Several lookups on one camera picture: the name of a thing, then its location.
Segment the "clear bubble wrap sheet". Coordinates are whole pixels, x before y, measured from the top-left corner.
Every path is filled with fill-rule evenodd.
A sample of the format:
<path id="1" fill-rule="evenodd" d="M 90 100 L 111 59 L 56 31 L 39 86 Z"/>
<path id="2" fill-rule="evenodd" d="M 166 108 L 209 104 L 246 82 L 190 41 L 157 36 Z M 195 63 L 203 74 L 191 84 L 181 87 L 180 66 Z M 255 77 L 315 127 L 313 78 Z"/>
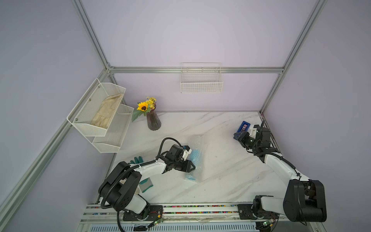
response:
<path id="1" fill-rule="evenodd" d="M 195 169 L 184 175 L 185 181 L 201 183 L 209 178 L 207 173 L 209 165 L 207 156 L 210 151 L 209 139 L 209 136 L 206 134 L 197 134 L 189 138 L 188 145 L 192 149 L 192 152 L 187 159 L 193 162 Z"/>

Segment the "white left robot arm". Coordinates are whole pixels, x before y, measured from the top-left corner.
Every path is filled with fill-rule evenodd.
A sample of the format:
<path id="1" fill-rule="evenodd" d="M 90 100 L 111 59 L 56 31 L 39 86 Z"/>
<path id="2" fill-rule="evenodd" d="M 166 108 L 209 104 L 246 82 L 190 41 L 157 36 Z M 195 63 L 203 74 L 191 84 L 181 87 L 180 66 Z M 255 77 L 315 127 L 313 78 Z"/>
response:
<path id="1" fill-rule="evenodd" d="M 149 208 L 149 203 L 136 193 L 140 182 L 152 176 L 165 174 L 171 170 L 190 173 L 196 166 L 188 156 L 189 146 L 173 145 L 159 158 L 139 164 L 120 162 L 99 187 L 102 209 L 112 208 L 117 212 L 131 211 L 137 215 Z"/>

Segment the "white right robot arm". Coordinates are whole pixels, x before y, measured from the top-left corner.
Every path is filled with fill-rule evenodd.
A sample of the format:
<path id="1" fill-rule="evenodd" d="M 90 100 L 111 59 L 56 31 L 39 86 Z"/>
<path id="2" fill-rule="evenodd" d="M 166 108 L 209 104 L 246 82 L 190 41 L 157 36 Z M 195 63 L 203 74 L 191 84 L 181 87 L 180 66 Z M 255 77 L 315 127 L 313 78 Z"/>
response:
<path id="1" fill-rule="evenodd" d="M 285 196 L 257 195 L 250 209 L 239 205 L 241 217 L 263 219 L 268 216 L 284 215 L 292 222 L 325 222 L 327 208 L 324 185 L 300 173 L 296 166 L 283 157 L 271 143 L 271 132 L 263 125 L 250 130 L 240 130 L 234 139 L 248 153 L 258 157 L 270 167 L 286 187 Z"/>

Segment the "blue wine glass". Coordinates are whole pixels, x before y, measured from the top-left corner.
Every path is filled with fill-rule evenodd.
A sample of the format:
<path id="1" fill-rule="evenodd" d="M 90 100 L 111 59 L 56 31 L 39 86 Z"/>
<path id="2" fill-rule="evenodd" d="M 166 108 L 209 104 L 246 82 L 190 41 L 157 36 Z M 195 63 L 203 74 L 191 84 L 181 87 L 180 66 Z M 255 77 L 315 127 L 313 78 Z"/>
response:
<path id="1" fill-rule="evenodd" d="M 189 181 L 199 182 L 203 172 L 202 153 L 199 149 L 195 149 L 188 157 L 193 162 L 196 169 L 190 173 L 185 174 L 185 179 Z"/>

